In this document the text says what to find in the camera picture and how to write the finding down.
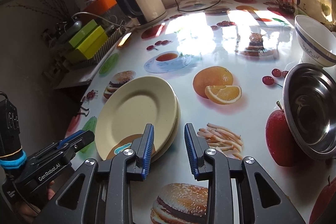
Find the beige plate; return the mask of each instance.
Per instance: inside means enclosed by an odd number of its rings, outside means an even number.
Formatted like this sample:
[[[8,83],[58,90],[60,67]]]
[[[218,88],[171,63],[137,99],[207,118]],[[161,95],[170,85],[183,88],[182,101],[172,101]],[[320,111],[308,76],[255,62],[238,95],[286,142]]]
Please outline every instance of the beige plate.
[[[95,143],[100,157],[105,160],[112,149],[122,149],[138,138],[147,123],[154,125],[154,148],[158,152],[170,137],[176,114],[175,93],[162,78],[145,76],[128,82],[99,114]]]
[[[167,140],[165,145],[162,147],[162,149],[152,156],[151,162],[154,162],[158,158],[160,158],[168,150],[168,148],[171,146],[171,144],[175,140],[175,137],[177,135],[177,131],[179,130],[180,119],[181,119],[180,104],[179,104],[179,101],[178,101],[177,97],[176,97],[176,102],[177,102],[177,116],[176,116],[176,121],[175,121],[173,131],[172,131],[171,135],[169,136],[169,139]]]

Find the metal bowl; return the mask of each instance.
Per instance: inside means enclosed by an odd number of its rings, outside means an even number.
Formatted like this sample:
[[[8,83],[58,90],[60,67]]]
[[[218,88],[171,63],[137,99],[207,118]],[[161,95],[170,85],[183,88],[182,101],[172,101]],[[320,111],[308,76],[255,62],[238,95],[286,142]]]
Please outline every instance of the metal bowl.
[[[336,82],[312,64],[292,68],[283,84],[284,112],[294,139],[312,159],[336,154]]]

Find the screw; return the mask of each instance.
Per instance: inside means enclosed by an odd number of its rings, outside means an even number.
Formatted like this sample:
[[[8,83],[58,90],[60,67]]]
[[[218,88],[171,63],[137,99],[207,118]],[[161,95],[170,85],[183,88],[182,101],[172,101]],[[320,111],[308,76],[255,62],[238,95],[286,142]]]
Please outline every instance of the screw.
[[[216,151],[216,149],[208,148],[208,149],[206,150],[206,153],[207,153],[208,155],[214,155],[214,154],[217,153],[217,151]]]
[[[134,151],[132,149],[125,149],[124,150],[124,155],[125,156],[130,156],[134,153]]]
[[[94,165],[95,164],[95,159],[87,159],[86,161],[85,161],[85,165],[87,165],[87,166],[91,166],[91,165]]]
[[[252,158],[252,157],[246,157],[246,158],[245,158],[245,162],[246,162],[247,164],[253,164],[253,163],[255,162],[255,159]]]

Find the orange container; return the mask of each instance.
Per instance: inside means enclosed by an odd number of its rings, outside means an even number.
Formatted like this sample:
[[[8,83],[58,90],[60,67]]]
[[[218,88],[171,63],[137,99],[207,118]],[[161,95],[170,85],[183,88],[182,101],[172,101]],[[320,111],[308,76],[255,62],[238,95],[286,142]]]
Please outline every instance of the orange container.
[[[93,3],[91,3],[88,7],[86,7],[83,12],[88,12],[101,16],[116,4],[117,4],[116,0],[96,0]],[[85,14],[79,15],[79,17],[83,24],[86,24],[90,20],[97,18],[95,16]]]

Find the hand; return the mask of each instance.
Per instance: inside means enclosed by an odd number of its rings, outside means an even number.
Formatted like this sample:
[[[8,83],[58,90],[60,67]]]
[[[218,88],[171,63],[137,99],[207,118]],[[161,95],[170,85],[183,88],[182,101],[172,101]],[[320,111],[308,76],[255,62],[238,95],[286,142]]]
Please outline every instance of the hand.
[[[51,200],[52,197],[54,196],[55,192],[50,188],[50,186],[52,186],[55,182],[52,181],[49,184],[49,188],[48,188],[48,200]],[[38,212],[40,212],[41,210],[39,208],[37,208],[36,206],[32,205]],[[22,218],[24,220],[26,220],[28,223],[32,223],[35,219],[35,217],[37,216],[37,213],[35,213],[25,202],[23,201],[19,201],[17,203],[15,203],[14,205],[14,209],[19,213],[19,215],[22,216]]]

